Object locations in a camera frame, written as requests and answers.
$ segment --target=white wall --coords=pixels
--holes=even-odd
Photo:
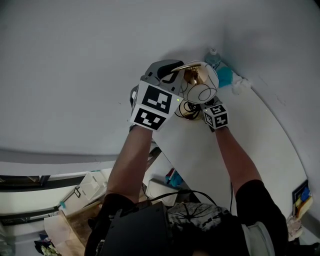
[[[15,256],[39,256],[33,241],[22,242],[15,245]]]
[[[45,221],[40,220],[31,223],[4,226],[4,230],[8,238],[14,237],[19,243],[29,240],[37,240],[39,237],[38,233],[45,230]]]
[[[320,220],[320,10],[313,0],[242,0],[225,17],[223,56],[293,142]]]
[[[0,192],[0,214],[20,214],[55,207],[75,186],[28,192]]]
[[[304,226],[302,227],[303,233],[299,237],[301,245],[312,245],[314,243],[319,243],[320,239],[316,237],[313,233],[311,233],[307,228]]]
[[[56,175],[113,167],[117,155],[74,155],[0,150],[2,175]]]
[[[7,236],[7,233],[6,233],[6,230],[4,228],[4,226],[0,223],[0,241],[1,241],[1,237],[6,237]]]
[[[130,90],[155,61],[221,50],[227,2],[9,0],[0,14],[0,148],[118,154]]]

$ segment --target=blue cloth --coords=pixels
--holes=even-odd
[[[302,202],[307,201],[307,199],[309,198],[309,195],[310,195],[310,189],[308,187],[305,187],[301,195],[301,201]]]
[[[170,179],[170,176],[165,176],[165,183],[167,183],[175,188],[179,187],[182,184],[182,182],[184,182],[184,180],[181,178],[181,176],[179,175],[179,173],[177,171],[174,171],[170,182],[169,182],[169,179]]]
[[[233,71],[231,68],[224,66],[220,68],[216,74],[218,75],[219,78],[219,87],[224,87],[232,84],[233,81]]]

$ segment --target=black shirt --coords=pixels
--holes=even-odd
[[[184,255],[190,255],[190,252],[195,250],[207,252],[209,255],[219,255],[221,253],[224,255],[249,255],[242,225],[249,227],[257,222],[263,223],[266,227],[275,255],[285,255],[288,243],[286,219],[273,202],[263,182],[251,180],[245,183],[237,191],[235,199],[238,216],[231,215],[225,208],[215,208],[213,205],[212,207],[209,205],[209,207],[204,208],[204,204],[183,204],[179,206],[181,210],[179,208],[175,210],[178,212],[191,212],[189,209],[196,209],[198,213],[203,213],[206,210],[206,219],[209,218],[211,222],[208,227],[208,221],[202,222],[201,225],[193,221],[195,228],[191,230],[190,225],[172,226],[175,240],[181,243],[180,248],[185,251]],[[119,209],[128,211],[134,206],[135,204],[131,200],[119,194],[108,194],[105,197],[101,211],[97,216],[95,227],[85,248],[86,256],[95,255],[98,243],[105,239],[111,224],[109,216],[114,215]],[[175,211],[170,209],[169,214],[170,212],[176,214]],[[217,221],[214,216],[218,215],[220,219]],[[197,218],[199,218],[199,215],[195,216],[193,220],[198,221]]]

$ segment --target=black device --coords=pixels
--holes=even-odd
[[[169,256],[173,239],[167,209],[162,202],[119,210],[108,230],[99,256]]]

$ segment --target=white surface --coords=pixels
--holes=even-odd
[[[117,155],[129,131],[130,90],[153,62],[221,51],[226,2],[6,1],[0,148]]]
[[[54,245],[59,245],[69,239],[71,227],[61,215],[51,216],[44,219],[45,232]]]
[[[320,9],[313,0],[233,1],[223,58],[253,81],[305,168],[320,220]]]
[[[172,188],[170,186],[167,186],[163,183],[156,182],[154,180],[150,180],[147,189],[146,189],[146,195],[154,199],[156,197],[162,196],[167,193],[173,193],[177,192],[178,189]],[[165,206],[174,206],[177,198],[177,194],[172,194],[169,196],[166,196],[164,198],[159,199],[159,201],[162,201]]]
[[[0,192],[0,214],[19,214],[57,206],[75,186],[28,192]]]
[[[302,226],[303,233],[299,237],[300,244],[303,245],[312,245],[314,243],[320,243],[320,239],[316,237],[312,232],[310,232],[307,228]]]
[[[88,172],[81,181],[79,187],[84,196],[88,200],[91,200],[105,190],[105,182],[106,179],[100,171]]]
[[[25,223],[19,225],[11,225],[4,227],[8,237],[18,237],[31,233],[39,233],[45,230],[45,222],[43,220]]]
[[[117,155],[62,155],[0,150],[0,170],[2,175],[17,176],[88,172],[113,167],[117,157]]]
[[[5,228],[4,228],[4,226],[0,223],[0,237],[1,236],[6,237],[7,236],[7,232],[6,232]]]
[[[160,153],[157,159],[151,164],[149,169],[145,172],[143,177],[143,183],[148,186],[148,183],[152,179],[156,179],[159,182],[166,182],[166,175],[173,168],[172,164],[168,161],[164,153]]]
[[[227,86],[217,96],[228,107],[230,131],[255,163],[274,202],[289,216],[292,191],[306,174],[286,133],[251,89],[235,96]],[[153,133],[153,139],[191,189],[229,208],[229,176],[216,136],[204,121],[174,116],[160,132]]]
[[[54,174],[50,175],[49,181],[57,181],[57,180],[64,180],[69,178],[76,178],[76,177],[82,177],[87,174],[86,171],[82,172],[74,172],[74,173],[62,173],[62,174]]]
[[[103,175],[106,181],[108,181],[111,171],[112,171],[112,168],[100,170],[101,174]],[[73,194],[64,202],[65,208],[62,208],[62,207],[59,208],[64,212],[65,215],[70,215],[82,209],[83,207],[87,206],[88,204],[92,203],[94,200],[100,198],[106,193],[107,188],[104,187],[99,194],[97,194],[90,200],[86,198],[86,196],[82,193],[81,189],[79,191],[81,193],[80,198],[78,198],[75,194]]]
[[[39,256],[39,252],[35,248],[34,241],[28,241],[15,245],[14,256]]]

